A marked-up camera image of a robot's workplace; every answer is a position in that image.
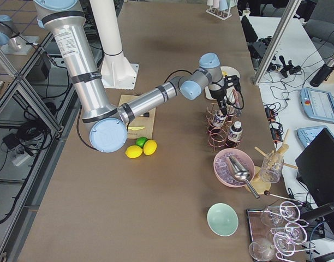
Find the wine glass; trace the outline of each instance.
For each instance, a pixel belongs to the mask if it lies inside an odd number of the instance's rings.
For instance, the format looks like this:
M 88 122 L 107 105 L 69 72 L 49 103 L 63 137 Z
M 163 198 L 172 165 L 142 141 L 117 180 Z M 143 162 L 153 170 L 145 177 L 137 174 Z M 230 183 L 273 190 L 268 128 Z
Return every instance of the wine glass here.
M 295 252 L 295 245 L 290 242 L 284 232 L 277 232 L 274 234 L 273 244 L 277 251 L 285 257 L 290 257 Z
M 300 210 L 291 201 L 284 201 L 280 204 L 280 214 L 288 222 L 296 222 L 300 218 Z
M 268 206 L 265 208 L 260 214 L 260 220 L 268 227 L 280 227 L 283 226 L 285 222 L 277 206 Z
M 271 228 L 269 234 L 284 232 L 288 240 L 295 245 L 303 245 L 307 239 L 307 232 L 304 227 L 296 222 L 289 222 L 284 227 Z
M 295 222 L 300 218 L 297 205 L 291 201 L 284 201 L 279 206 L 268 206 L 263 210 L 260 219 L 268 227 L 281 227 L 286 222 Z
M 275 256 L 276 248 L 270 240 L 260 238 L 249 245 L 248 251 L 257 261 L 270 261 Z

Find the bottle cap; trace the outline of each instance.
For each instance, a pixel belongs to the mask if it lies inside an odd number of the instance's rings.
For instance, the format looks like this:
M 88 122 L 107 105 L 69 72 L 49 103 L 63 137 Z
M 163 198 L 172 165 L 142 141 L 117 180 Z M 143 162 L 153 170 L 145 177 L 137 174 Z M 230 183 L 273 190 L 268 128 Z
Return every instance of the bottle cap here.
M 234 127 L 235 127 L 235 128 L 240 128 L 240 127 L 241 127 L 241 122 L 240 122 L 240 121 L 236 121 L 236 122 L 234 123 Z

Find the glass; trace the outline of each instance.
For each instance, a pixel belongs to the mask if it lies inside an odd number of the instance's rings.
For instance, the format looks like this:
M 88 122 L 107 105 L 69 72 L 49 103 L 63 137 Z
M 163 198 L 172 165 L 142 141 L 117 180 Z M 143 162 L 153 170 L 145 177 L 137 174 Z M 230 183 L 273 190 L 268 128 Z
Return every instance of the glass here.
M 284 232 L 274 234 L 273 243 L 277 251 L 286 257 L 290 257 L 295 252 L 295 245 L 289 241 Z
M 283 167 L 283 155 L 270 153 L 264 157 L 259 176 L 265 182 L 277 183 L 280 180 Z
M 279 206 L 268 206 L 260 215 L 263 224 L 268 227 L 282 227 L 286 222 L 295 222 L 300 218 L 297 205 L 284 201 Z
M 281 228 L 270 229 L 271 234 L 276 234 L 278 232 L 284 232 L 288 240 L 295 245 L 303 245 L 308 239 L 304 227 L 296 222 L 289 222 Z
M 270 261 L 276 253 L 275 246 L 266 238 L 260 238 L 252 242 L 248 250 L 251 257 L 257 261 Z

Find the pink bowl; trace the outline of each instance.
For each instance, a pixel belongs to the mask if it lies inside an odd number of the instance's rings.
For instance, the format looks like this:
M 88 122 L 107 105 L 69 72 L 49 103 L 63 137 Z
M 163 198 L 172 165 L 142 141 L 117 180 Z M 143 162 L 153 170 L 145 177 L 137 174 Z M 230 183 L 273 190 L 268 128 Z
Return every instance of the pink bowl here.
M 243 187 L 244 182 L 238 182 L 231 177 L 229 168 L 226 164 L 226 159 L 229 156 L 235 156 L 240 163 L 249 170 L 250 172 L 250 181 L 254 177 L 254 163 L 248 154 L 244 153 L 241 150 L 235 148 L 226 148 L 221 150 L 214 158 L 213 168 L 214 173 L 216 173 L 217 179 L 224 185 L 228 187 Z

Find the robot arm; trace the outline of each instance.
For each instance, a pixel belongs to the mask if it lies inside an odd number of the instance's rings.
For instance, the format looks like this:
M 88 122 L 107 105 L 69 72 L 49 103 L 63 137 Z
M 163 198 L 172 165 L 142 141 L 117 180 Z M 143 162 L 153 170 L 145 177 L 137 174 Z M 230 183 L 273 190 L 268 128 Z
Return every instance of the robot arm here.
M 214 53 L 203 55 L 200 68 L 189 77 L 175 77 L 120 106 L 110 104 L 83 29 L 85 16 L 80 3 L 77 0 L 57 1 L 56 5 L 45 0 L 34 0 L 34 3 L 39 24 L 55 37 L 84 109 L 82 121 L 97 150 L 113 152 L 121 148 L 127 139 L 125 124 L 177 96 L 177 90 L 192 100 L 208 86 L 212 97 L 226 112 L 224 79 Z
M 12 19 L 8 15 L 0 15 L 0 45 L 9 44 L 12 49 L 18 51 L 25 46 L 25 41 L 20 35 Z

